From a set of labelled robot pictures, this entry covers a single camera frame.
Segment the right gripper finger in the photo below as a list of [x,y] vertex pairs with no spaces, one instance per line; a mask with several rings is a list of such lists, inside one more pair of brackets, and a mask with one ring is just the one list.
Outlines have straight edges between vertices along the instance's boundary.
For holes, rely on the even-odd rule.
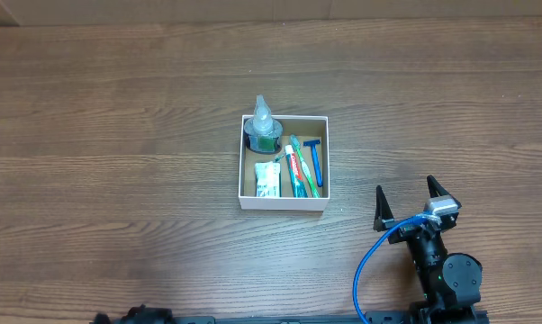
[[375,188],[375,219],[373,229],[387,231],[395,224],[395,219],[381,185]]
[[429,189],[429,195],[431,198],[449,195],[449,192],[439,183],[439,181],[433,176],[427,176],[427,184]]

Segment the blue disposable razor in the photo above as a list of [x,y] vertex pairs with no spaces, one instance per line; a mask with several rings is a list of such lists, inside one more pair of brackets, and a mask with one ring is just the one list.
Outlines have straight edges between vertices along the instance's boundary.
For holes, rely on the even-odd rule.
[[315,172],[315,176],[317,180],[317,186],[323,187],[320,160],[319,160],[319,155],[317,151],[317,147],[320,144],[321,144],[321,141],[319,139],[307,140],[303,143],[303,145],[305,147],[308,147],[312,153],[312,162],[313,162],[314,172]]

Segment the Colgate toothpaste tube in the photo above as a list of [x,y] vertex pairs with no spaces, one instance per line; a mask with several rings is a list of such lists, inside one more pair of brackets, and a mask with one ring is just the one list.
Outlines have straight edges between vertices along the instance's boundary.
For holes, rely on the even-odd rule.
[[307,198],[308,194],[303,182],[303,178],[299,171],[292,145],[285,146],[285,158],[287,159],[287,165],[291,177],[294,198]]

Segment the green white toothbrush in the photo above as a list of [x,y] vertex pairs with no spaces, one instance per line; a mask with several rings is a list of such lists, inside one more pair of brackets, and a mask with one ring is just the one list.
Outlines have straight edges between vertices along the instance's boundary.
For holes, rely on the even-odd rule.
[[294,147],[294,150],[296,151],[296,153],[297,153],[297,155],[299,157],[301,169],[302,169],[303,174],[305,175],[305,177],[307,179],[307,182],[308,182],[309,187],[310,187],[311,192],[312,192],[312,196],[314,198],[319,198],[320,194],[317,191],[317,187],[316,187],[315,183],[313,182],[311,170],[308,167],[306,161],[304,160],[303,153],[302,153],[302,150],[301,150],[300,141],[297,139],[297,137],[294,134],[290,135],[290,141],[291,141],[292,146]]

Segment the green white packet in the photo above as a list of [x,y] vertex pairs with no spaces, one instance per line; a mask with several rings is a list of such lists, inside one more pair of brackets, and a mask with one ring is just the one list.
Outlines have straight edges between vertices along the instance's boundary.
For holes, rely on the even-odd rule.
[[271,161],[255,164],[256,197],[280,198],[283,196],[281,159],[284,157],[285,154],[279,154]]

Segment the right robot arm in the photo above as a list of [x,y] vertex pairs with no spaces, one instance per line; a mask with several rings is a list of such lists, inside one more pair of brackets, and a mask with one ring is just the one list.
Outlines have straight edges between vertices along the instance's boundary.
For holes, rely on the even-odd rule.
[[384,195],[375,189],[374,230],[391,245],[405,243],[424,300],[410,305],[410,323],[487,323],[487,312],[474,306],[481,300],[483,266],[468,254],[448,253],[441,234],[456,226],[461,203],[433,175],[427,176],[429,199],[423,211],[397,221]]

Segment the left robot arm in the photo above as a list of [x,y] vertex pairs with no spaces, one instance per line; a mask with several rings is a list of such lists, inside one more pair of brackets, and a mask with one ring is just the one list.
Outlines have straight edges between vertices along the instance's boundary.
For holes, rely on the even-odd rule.
[[111,319],[107,314],[97,313],[91,324],[175,324],[172,310],[149,308],[144,304],[129,309],[126,315]]

